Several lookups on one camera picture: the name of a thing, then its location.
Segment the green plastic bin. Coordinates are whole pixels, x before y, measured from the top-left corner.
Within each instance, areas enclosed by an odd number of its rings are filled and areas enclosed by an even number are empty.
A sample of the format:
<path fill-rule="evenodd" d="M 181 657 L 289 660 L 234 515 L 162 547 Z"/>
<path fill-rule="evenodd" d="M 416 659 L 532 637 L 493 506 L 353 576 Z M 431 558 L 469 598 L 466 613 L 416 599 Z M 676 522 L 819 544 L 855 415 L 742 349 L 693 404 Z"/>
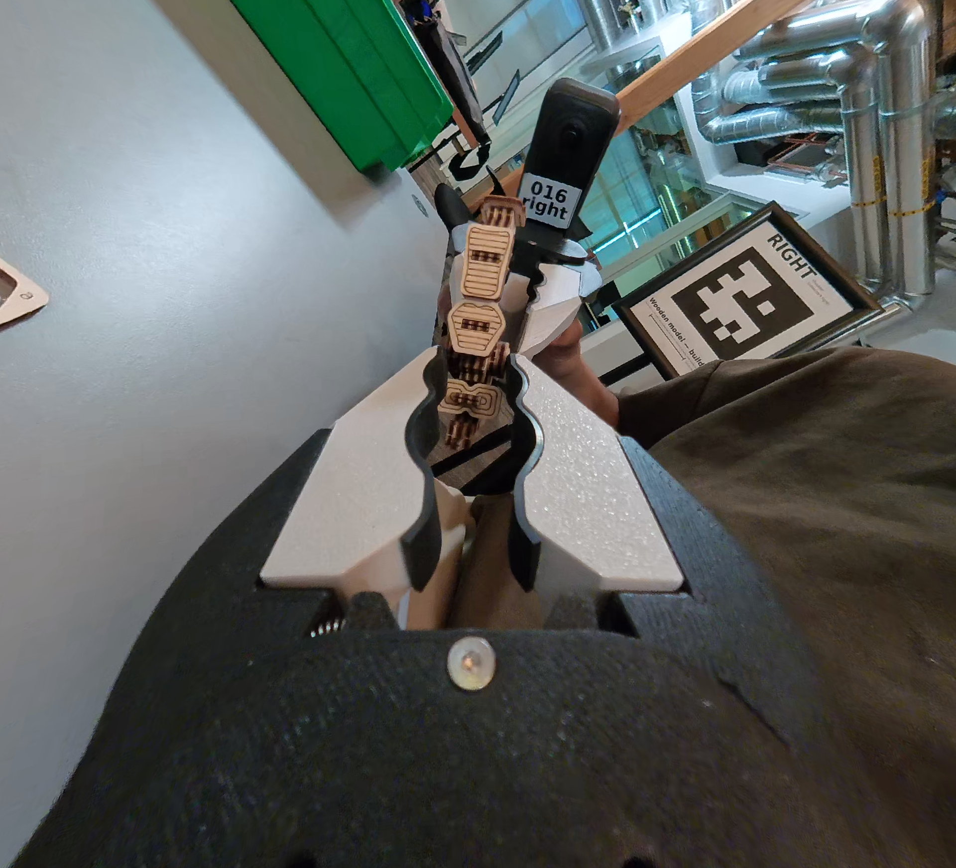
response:
<path fill-rule="evenodd" d="M 230 0 L 359 171 L 405 166 L 452 103 L 393 0 Z"/>

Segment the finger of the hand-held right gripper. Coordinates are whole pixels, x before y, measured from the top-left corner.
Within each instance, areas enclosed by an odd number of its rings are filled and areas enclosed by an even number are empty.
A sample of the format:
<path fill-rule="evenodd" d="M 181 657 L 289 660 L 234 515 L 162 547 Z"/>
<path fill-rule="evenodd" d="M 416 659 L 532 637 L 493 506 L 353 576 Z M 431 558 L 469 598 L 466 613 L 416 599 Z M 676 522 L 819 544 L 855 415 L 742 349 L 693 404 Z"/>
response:
<path fill-rule="evenodd" d="M 464 252 L 467 243 L 468 229 L 471 223 L 462 223 L 452 229 L 449 234 L 448 260 L 444 282 L 439 292 L 437 316 L 435 324 L 435 344 L 446 351 L 451 350 L 451 339 L 448 330 L 448 314 L 453 306 L 464 299 Z"/>
<path fill-rule="evenodd" d="M 591 261 L 580 265 L 541 263 L 538 270 L 542 279 L 532 287 L 521 330 L 521 354 L 529 360 L 570 326 L 582 298 L 602 286 L 600 269 Z"/>

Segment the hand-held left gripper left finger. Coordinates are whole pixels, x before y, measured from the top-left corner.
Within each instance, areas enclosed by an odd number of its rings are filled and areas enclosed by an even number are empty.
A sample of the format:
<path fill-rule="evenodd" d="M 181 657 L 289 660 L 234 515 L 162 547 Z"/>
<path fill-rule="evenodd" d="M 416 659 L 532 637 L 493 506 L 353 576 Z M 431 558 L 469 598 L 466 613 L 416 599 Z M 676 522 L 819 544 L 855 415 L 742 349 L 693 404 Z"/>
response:
<path fill-rule="evenodd" d="M 334 424 L 261 572 L 269 588 L 381 594 L 400 628 L 448 618 L 448 488 L 427 456 L 448 370 L 427 349 Z"/>

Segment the punched-out wooden sheet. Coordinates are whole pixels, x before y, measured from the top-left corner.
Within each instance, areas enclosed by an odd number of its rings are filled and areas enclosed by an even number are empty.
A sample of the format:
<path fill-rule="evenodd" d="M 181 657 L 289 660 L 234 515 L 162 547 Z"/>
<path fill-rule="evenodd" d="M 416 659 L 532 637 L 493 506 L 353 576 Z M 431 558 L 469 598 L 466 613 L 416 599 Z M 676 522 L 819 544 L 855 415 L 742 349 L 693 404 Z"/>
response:
<path fill-rule="evenodd" d="M 1 327 L 12 325 L 50 300 L 46 290 L 6 260 L 1 259 Z"/>

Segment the dark cloth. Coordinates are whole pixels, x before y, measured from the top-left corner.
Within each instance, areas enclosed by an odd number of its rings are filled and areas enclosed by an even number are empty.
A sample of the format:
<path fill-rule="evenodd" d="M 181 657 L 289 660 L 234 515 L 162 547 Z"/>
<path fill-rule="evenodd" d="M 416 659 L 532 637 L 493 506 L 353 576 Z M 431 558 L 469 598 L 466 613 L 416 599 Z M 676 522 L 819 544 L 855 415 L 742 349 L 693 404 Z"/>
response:
<path fill-rule="evenodd" d="M 415 37 L 452 102 L 452 119 L 472 147 L 489 145 L 484 113 L 459 50 L 427 0 L 401 0 Z"/>

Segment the framed marker sign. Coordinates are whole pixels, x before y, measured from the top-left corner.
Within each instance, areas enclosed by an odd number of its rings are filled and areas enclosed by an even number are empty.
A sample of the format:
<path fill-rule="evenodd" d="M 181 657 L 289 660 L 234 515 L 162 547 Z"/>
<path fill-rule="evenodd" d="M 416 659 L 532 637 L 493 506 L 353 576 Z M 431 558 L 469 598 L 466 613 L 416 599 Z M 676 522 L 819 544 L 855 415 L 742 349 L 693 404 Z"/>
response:
<path fill-rule="evenodd" d="M 666 380 L 816 349 L 883 311 L 776 203 L 615 303 Z"/>

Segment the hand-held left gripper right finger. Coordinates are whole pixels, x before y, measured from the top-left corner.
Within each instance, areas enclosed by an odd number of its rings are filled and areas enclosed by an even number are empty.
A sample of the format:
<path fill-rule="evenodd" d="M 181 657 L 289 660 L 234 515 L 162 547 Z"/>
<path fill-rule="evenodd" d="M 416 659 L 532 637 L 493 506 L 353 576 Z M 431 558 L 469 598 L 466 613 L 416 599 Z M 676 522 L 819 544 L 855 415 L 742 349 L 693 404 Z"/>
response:
<path fill-rule="evenodd" d="M 677 591 L 684 574 L 616 432 L 531 360 L 513 360 L 524 378 L 520 405 L 542 438 L 515 490 L 540 544 L 540 602 Z"/>

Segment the silver ventilation ducts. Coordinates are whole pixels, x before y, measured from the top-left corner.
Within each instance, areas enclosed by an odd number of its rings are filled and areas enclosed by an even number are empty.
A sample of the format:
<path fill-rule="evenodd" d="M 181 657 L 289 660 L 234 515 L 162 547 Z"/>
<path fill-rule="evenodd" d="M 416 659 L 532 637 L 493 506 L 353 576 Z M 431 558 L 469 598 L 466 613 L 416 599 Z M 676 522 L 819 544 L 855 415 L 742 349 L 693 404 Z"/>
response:
<path fill-rule="evenodd" d="M 878 260 L 884 293 L 910 307 L 935 288 L 926 213 L 933 122 L 930 0 L 806 0 L 734 52 L 767 58 L 859 44 L 876 61 L 888 236 Z"/>

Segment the wooden beam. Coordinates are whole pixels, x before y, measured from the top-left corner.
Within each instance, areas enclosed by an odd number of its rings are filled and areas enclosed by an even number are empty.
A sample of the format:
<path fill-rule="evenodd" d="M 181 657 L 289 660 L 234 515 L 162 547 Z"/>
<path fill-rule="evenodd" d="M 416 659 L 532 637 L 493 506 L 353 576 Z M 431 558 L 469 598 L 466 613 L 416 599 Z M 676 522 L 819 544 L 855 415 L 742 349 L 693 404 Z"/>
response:
<path fill-rule="evenodd" d="M 681 88 L 693 82 L 773 22 L 806 0 L 740 0 L 673 53 L 616 94 L 627 131 Z"/>

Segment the person's right hand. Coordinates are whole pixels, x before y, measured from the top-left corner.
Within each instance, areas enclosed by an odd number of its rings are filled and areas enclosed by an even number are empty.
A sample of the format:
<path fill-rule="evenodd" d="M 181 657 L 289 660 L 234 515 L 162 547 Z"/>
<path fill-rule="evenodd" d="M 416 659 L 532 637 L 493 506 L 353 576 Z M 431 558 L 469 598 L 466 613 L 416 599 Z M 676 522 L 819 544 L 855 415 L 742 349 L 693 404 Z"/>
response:
<path fill-rule="evenodd" d="M 532 362 L 614 430 L 619 400 L 585 362 L 581 351 L 583 327 L 577 318 L 536 354 Z"/>

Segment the grey desk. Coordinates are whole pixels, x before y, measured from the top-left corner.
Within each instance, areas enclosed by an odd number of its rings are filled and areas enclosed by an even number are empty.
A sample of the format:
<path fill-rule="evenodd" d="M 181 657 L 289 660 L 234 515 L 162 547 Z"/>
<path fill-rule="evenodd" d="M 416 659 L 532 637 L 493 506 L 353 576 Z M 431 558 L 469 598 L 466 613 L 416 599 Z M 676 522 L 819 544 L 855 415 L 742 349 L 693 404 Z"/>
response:
<path fill-rule="evenodd" d="M 2 0 L 2 866 L 216 526 L 426 349 L 447 236 L 227 0 Z"/>

